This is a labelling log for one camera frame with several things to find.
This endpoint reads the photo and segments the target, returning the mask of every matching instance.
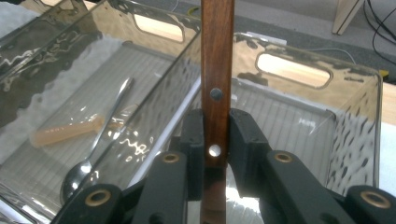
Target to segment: screw hole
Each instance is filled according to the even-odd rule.
[[[106,203],[110,197],[110,191],[107,189],[98,189],[87,196],[85,199],[85,204],[91,207],[99,206]]]
[[[212,157],[218,157],[221,154],[221,148],[218,145],[210,146],[209,155]]]
[[[275,159],[277,161],[281,161],[281,162],[291,162],[292,161],[292,157],[286,153],[276,153]]]
[[[390,201],[377,192],[366,190],[361,193],[361,197],[372,206],[390,208]]]
[[[178,161],[179,157],[177,154],[168,154],[163,157],[163,161],[167,163],[173,163]]]

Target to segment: clear plastic bin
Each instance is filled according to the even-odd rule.
[[[327,189],[378,186],[382,79],[366,67],[235,34],[231,107],[256,120],[274,150],[302,160]],[[201,107],[201,95],[192,107]],[[262,223],[227,170],[227,223]],[[189,223],[199,222],[189,204]]]
[[[0,181],[7,201],[28,217],[54,217],[62,206],[64,177],[88,156],[96,132],[35,147],[30,136],[105,116],[123,80],[133,77],[132,91],[115,118],[126,122],[122,113],[131,114],[131,105],[138,105],[136,115],[141,117],[139,111],[144,111],[140,120],[148,119],[149,125],[134,119],[124,134],[138,135],[138,144],[127,139],[118,142],[124,151],[113,157],[116,149],[110,149],[106,158],[122,160],[124,163],[117,162],[121,170],[107,167],[108,178],[106,172],[100,173],[106,182],[126,187],[134,172],[131,164],[139,165],[153,145],[165,144],[166,138],[159,139],[164,128],[172,129],[167,124],[186,95],[198,91],[199,83],[192,86],[199,79],[199,66],[183,70],[175,62],[181,62],[180,55],[198,36],[199,24],[195,19],[133,2],[104,1],[54,36],[28,62],[13,66],[12,72],[1,77]],[[183,62],[189,64],[192,59]],[[163,85],[174,90],[175,96],[153,93],[161,92],[158,90]],[[165,98],[162,102],[168,113],[156,105]],[[111,135],[115,130],[108,127],[106,132]],[[101,140],[93,156],[98,160],[93,174],[105,163],[102,155],[110,143],[110,137]],[[113,177],[128,183],[112,181]]]
[[[12,76],[53,38],[88,12],[80,0],[63,0],[53,7],[33,0],[22,4],[42,15],[0,38],[0,78]]]

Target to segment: wooden stick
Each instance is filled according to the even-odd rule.
[[[227,164],[228,119],[233,59],[233,0],[202,0],[202,109],[205,118],[205,163]],[[218,157],[209,147],[220,148]]]
[[[202,0],[202,109],[205,180],[201,223],[226,223],[234,0]]]

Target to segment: cable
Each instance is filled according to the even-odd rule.
[[[370,25],[370,27],[375,31],[376,30],[376,28],[373,26],[373,24],[370,22],[370,20],[369,20],[369,18],[368,18],[368,16],[367,16],[367,12],[366,12],[366,1],[364,2],[364,4],[363,4],[363,12],[364,12],[364,17],[366,18],[366,20],[367,20],[367,23],[369,23],[369,25]],[[390,39],[389,37],[387,37],[387,36],[384,36],[384,35],[382,35],[381,33],[379,33],[378,32],[378,35],[380,35],[382,38],[384,38],[384,39],[386,39],[386,40],[388,40],[388,42],[390,42],[390,43],[392,43],[392,44],[394,44],[394,45],[396,45],[396,42],[395,41],[393,41],[392,39]]]
[[[306,49],[306,50],[309,50],[309,51],[323,51],[323,50],[341,51],[341,52],[347,54],[347,56],[349,56],[350,60],[351,60],[354,64],[356,64],[355,59],[353,59],[352,55],[351,55],[348,51],[346,51],[346,50],[344,50],[344,49]]]
[[[381,27],[384,28],[382,25],[384,24],[384,22],[389,18],[389,16],[390,16],[394,11],[396,11],[396,8],[394,8],[394,9],[388,14],[388,16],[385,17],[385,19],[381,21],[381,23],[380,23],[380,24],[378,25],[378,27],[376,28],[375,33],[374,33],[374,36],[373,36],[372,45],[373,45],[373,49],[374,49],[375,53],[376,53],[379,57],[381,57],[381,58],[383,58],[384,60],[386,60],[386,61],[388,61],[388,62],[393,63],[394,65],[396,65],[396,62],[394,62],[394,61],[392,61],[392,60],[390,60],[390,59],[384,57],[384,56],[383,56],[382,54],[380,54],[380,53],[376,50],[376,48],[375,48],[375,36],[376,36],[376,34],[378,34],[379,28],[381,28]]]
[[[366,0],[366,1],[367,1],[367,4],[369,5],[369,7],[370,7],[370,9],[371,9],[371,11],[373,13],[373,16],[374,16],[376,22],[379,23],[380,27],[382,27],[389,35],[391,35],[394,40],[396,40],[396,35],[384,24],[383,21],[381,22],[381,20],[378,18],[378,16],[374,12],[373,6],[371,4],[371,0]]]
[[[179,3],[179,0],[176,0],[176,4],[175,4],[174,8],[172,9],[172,11],[175,11],[175,9],[178,7],[178,3]]]

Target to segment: black cable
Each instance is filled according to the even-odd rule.
[[[384,24],[383,21],[381,21],[381,20],[378,18],[378,16],[377,16],[376,13],[374,12],[373,6],[372,6],[372,4],[371,4],[371,0],[366,0],[366,1],[367,1],[367,4],[369,5],[369,7],[370,7],[370,9],[371,9],[371,11],[372,11],[372,13],[373,13],[373,16],[374,16],[376,22],[377,22],[378,24],[380,24],[380,26],[381,26],[389,35],[391,35],[392,38],[393,38],[394,40],[396,40],[396,35]]]
[[[366,20],[367,20],[367,23],[369,23],[369,25],[370,25],[370,27],[375,31],[376,30],[376,28],[373,26],[373,24],[370,22],[370,20],[369,20],[369,18],[368,18],[368,16],[367,16],[367,12],[366,12],[366,3],[367,3],[367,1],[365,1],[364,2],[364,4],[363,4],[363,12],[364,12],[364,17],[366,18]],[[382,35],[381,33],[379,33],[378,32],[378,35],[380,35],[382,38],[384,38],[384,39],[386,39],[386,40],[388,40],[388,42],[390,42],[390,43],[392,43],[392,44],[394,44],[394,45],[396,45],[396,41],[393,41],[392,39],[390,39],[389,37],[387,37],[387,36],[384,36],[384,35]]]
[[[388,61],[388,62],[393,63],[394,65],[396,65],[396,62],[394,62],[394,61],[392,61],[392,60],[390,60],[390,59],[384,57],[384,56],[383,56],[382,54],[380,54],[380,53],[376,50],[376,48],[375,48],[375,36],[376,36],[376,34],[378,34],[379,28],[381,28],[381,27],[384,28],[382,25],[384,24],[384,22],[389,18],[389,16],[390,16],[394,11],[396,11],[396,8],[394,8],[394,9],[388,14],[388,16],[385,17],[385,19],[382,20],[382,21],[379,23],[378,27],[377,27],[376,30],[375,30],[374,36],[373,36],[372,45],[373,45],[373,49],[374,49],[375,53],[378,54],[379,57],[381,57],[381,58],[383,58],[384,60],[386,60],[386,61]]]

